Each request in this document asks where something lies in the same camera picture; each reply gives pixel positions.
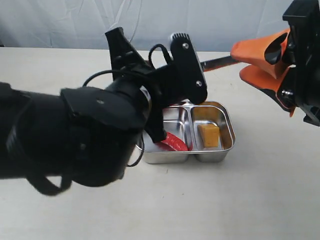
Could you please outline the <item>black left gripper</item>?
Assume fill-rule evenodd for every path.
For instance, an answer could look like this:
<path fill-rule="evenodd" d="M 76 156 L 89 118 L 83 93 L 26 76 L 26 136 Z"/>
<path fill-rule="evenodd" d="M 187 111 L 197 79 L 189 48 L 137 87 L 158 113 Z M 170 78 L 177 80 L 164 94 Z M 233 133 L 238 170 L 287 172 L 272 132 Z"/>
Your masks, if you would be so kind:
<path fill-rule="evenodd" d="M 149 113 L 144 130 L 155 143 L 166 139 L 163 124 L 163 109 L 173 104 L 173 93 L 166 80 L 174 79 L 172 59 L 167 49 L 162 44 L 157 44 L 153 49 L 161 48 L 167 65 L 156 69 L 151 60 L 152 50 L 148 60 L 138 53 L 124 35 L 122 27 L 116 27 L 105 33 L 112 77 L 115 85 L 123 93 L 132 93 L 131 88 L 136 86 L 141 91 L 146 90 Z"/>

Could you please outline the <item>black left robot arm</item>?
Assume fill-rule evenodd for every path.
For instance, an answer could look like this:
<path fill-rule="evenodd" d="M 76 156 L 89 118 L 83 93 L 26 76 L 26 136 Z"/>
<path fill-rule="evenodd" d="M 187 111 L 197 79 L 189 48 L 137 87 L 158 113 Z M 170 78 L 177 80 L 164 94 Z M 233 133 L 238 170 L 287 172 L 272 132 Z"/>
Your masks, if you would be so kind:
<path fill-rule="evenodd" d="M 2 179 L 26 179 L 48 196 L 72 183 L 103 187 L 122 179 L 143 132 L 165 140 L 163 109 L 181 97 L 172 65 L 151 67 L 122 27 L 105 36 L 113 81 L 104 89 L 84 82 L 51 95 L 0 84 Z"/>

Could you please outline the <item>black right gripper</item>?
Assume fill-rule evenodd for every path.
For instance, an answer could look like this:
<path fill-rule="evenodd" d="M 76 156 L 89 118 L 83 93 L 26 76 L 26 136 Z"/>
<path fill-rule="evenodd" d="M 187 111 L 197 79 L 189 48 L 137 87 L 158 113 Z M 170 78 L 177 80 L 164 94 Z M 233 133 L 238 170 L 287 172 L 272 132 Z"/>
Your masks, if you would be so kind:
<path fill-rule="evenodd" d="M 242 81 L 274 100 L 292 117 L 320 125 L 320 6 L 317 0 L 294 0 L 282 15 L 289 28 L 235 43 L 233 59 L 250 64 Z"/>

